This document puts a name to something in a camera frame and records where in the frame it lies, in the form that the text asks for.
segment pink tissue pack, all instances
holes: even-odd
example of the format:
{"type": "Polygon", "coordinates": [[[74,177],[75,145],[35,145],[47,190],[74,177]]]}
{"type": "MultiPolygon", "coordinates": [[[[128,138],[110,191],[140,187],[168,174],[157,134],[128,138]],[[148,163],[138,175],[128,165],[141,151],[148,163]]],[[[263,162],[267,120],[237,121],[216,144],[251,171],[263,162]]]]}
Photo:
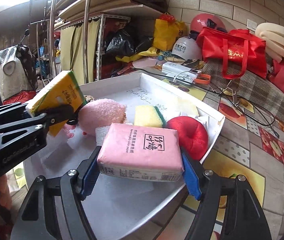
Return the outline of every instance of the pink tissue pack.
{"type": "Polygon", "coordinates": [[[114,177],[178,181],[184,171],[176,130],[112,123],[98,155],[114,177]]]}

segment screw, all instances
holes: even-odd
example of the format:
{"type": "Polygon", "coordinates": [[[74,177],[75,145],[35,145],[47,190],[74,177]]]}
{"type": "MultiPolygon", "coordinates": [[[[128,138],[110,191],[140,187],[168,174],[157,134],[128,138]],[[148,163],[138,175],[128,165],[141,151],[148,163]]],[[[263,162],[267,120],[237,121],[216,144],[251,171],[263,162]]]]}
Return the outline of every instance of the screw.
{"type": "Polygon", "coordinates": [[[205,170],[204,173],[207,176],[212,176],[213,175],[213,171],[212,170],[205,170]]]}
{"type": "Polygon", "coordinates": [[[244,175],[239,175],[238,180],[240,181],[246,181],[246,177],[244,175]]]}
{"type": "Polygon", "coordinates": [[[69,171],[67,172],[67,174],[68,174],[69,176],[74,176],[76,173],[77,173],[76,170],[69,170],[69,171]]]}
{"type": "Polygon", "coordinates": [[[36,182],[41,182],[42,180],[44,180],[44,176],[40,175],[36,177],[36,182]]]}

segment pink helmet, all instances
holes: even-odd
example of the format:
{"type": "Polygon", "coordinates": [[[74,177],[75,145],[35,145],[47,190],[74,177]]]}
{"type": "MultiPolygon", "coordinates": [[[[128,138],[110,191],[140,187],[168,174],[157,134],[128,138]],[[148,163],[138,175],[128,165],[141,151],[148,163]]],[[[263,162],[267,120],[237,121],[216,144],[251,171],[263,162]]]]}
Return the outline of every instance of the pink helmet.
{"type": "Polygon", "coordinates": [[[223,22],[215,15],[209,13],[201,13],[195,16],[191,22],[190,30],[200,33],[203,27],[210,27],[215,30],[217,28],[225,29],[223,22]]]}

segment orange clip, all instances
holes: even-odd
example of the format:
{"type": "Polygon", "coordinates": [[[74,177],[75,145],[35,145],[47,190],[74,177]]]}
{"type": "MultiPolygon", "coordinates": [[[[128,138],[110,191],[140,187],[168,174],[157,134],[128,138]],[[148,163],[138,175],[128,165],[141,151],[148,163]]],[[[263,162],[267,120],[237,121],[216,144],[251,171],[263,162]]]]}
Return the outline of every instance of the orange clip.
{"type": "Polygon", "coordinates": [[[211,76],[206,74],[198,74],[196,78],[193,78],[193,82],[208,85],[211,82],[211,76]]]}

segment barcode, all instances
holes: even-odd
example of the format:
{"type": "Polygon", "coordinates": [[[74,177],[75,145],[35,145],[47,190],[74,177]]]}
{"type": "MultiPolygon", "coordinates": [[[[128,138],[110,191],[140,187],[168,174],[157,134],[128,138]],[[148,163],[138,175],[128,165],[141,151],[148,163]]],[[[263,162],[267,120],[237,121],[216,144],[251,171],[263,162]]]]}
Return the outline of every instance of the barcode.
{"type": "Polygon", "coordinates": [[[180,175],[162,175],[161,180],[177,181],[180,175]]]}
{"type": "Polygon", "coordinates": [[[114,175],[113,168],[100,166],[100,170],[101,170],[102,173],[113,174],[114,175]]]}

